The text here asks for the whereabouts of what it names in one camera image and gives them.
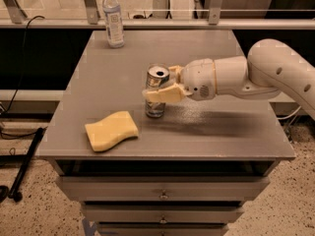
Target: water bottle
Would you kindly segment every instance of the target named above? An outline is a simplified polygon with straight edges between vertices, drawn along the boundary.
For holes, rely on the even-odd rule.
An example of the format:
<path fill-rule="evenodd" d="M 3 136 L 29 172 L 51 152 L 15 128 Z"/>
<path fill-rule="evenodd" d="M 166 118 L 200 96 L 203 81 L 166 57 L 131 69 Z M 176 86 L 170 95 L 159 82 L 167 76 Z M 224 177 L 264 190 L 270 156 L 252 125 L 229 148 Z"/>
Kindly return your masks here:
<path fill-rule="evenodd" d="M 125 44 L 121 10 L 117 0 L 103 0 L 102 9 L 105 14 L 106 32 L 109 46 L 119 48 Z"/>

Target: table top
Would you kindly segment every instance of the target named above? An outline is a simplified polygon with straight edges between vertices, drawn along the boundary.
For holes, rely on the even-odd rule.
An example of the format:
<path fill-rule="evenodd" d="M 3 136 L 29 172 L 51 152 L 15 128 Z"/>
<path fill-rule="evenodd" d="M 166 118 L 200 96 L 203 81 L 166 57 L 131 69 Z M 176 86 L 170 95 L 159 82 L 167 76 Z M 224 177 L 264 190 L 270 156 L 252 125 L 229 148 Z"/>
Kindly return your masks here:
<path fill-rule="evenodd" d="M 41 158 L 104 160 L 293 159 L 267 100 L 228 95 L 167 104 L 161 118 L 145 113 L 147 71 L 153 63 L 243 55 L 230 30 L 126 30 L 123 48 L 110 49 L 94 31 L 36 152 Z M 116 111 L 129 111 L 139 138 L 94 152 L 85 130 Z"/>

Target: black chair leg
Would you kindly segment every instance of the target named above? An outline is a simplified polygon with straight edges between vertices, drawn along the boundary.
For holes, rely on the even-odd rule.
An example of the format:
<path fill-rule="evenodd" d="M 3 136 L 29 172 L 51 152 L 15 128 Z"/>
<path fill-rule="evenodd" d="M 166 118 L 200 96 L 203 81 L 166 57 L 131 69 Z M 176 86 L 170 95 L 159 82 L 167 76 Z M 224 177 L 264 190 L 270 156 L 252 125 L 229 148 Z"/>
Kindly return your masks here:
<path fill-rule="evenodd" d="M 15 202 L 19 202 L 23 196 L 22 196 L 22 193 L 19 192 L 19 188 L 20 188 L 20 185 L 23 181 L 23 178 L 29 168 L 29 164 L 31 162 L 31 159 L 37 149 L 37 146 L 39 145 L 42 137 L 43 137 L 43 133 L 44 133 L 44 129 L 42 128 L 39 128 L 37 129 L 36 133 L 35 133 L 35 136 L 31 142 L 31 146 L 29 148 L 29 151 L 27 153 L 27 155 L 25 156 L 24 160 L 23 160 L 23 163 L 20 167 L 20 170 L 19 170 L 19 173 L 12 185 L 12 188 L 8 194 L 8 197 L 9 199 L 13 199 Z"/>
<path fill-rule="evenodd" d="M 5 185 L 0 186 L 0 204 L 8 197 L 9 188 Z"/>

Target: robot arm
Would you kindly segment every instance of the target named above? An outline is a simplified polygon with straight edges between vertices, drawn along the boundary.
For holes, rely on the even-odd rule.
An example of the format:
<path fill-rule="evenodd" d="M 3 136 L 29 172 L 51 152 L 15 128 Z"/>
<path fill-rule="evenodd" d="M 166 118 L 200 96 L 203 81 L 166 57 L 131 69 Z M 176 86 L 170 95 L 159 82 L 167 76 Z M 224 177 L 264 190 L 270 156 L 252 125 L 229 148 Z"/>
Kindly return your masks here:
<path fill-rule="evenodd" d="M 315 69 L 282 42 L 264 39 L 252 46 L 248 59 L 195 60 L 173 67 L 174 83 L 146 90 L 150 102 L 178 102 L 184 97 L 212 99 L 230 94 L 244 99 L 268 99 L 281 91 L 292 97 L 315 119 Z"/>

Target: metal bar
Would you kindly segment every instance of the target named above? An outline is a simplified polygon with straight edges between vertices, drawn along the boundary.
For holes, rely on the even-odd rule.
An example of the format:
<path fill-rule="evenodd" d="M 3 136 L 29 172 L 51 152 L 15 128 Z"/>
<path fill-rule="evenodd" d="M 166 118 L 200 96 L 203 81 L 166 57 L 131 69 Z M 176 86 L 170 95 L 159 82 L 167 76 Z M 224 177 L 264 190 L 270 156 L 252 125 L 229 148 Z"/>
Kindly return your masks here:
<path fill-rule="evenodd" d="M 97 25 L 100 14 L 97 8 L 96 0 L 85 0 L 87 17 L 89 24 Z"/>
<path fill-rule="evenodd" d="M 223 0 L 206 0 L 205 8 L 209 8 L 209 24 L 211 25 L 218 24 L 221 15 L 222 1 Z"/>
<path fill-rule="evenodd" d="M 43 136 L 44 130 L 42 128 L 37 129 L 35 136 L 31 142 L 31 146 L 29 148 L 29 151 L 27 155 L 25 156 L 25 159 L 23 161 L 23 164 L 20 167 L 19 173 L 12 185 L 12 188 L 9 192 L 8 197 L 10 199 L 14 199 L 15 202 L 18 202 L 22 199 L 22 194 L 19 192 L 20 185 L 23 181 L 23 178 L 29 168 L 29 164 L 31 162 L 32 156 L 34 155 L 37 146 L 39 145 L 42 136 Z"/>
<path fill-rule="evenodd" d="M 0 29 L 24 29 L 27 22 L 12 24 L 0 20 Z M 123 20 L 126 30 L 315 30 L 315 20 L 234 20 L 222 19 L 217 25 L 208 20 Z M 91 25 L 87 20 L 40 20 L 29 29 L 89 29 L 104 30 L 104 22 Z"/>
<path fill-rule="evenodd" d="M 21 24 L 28 15 L 23 11 L 18 0 L 3 0 L 7 6 L 12 23 Z"/>

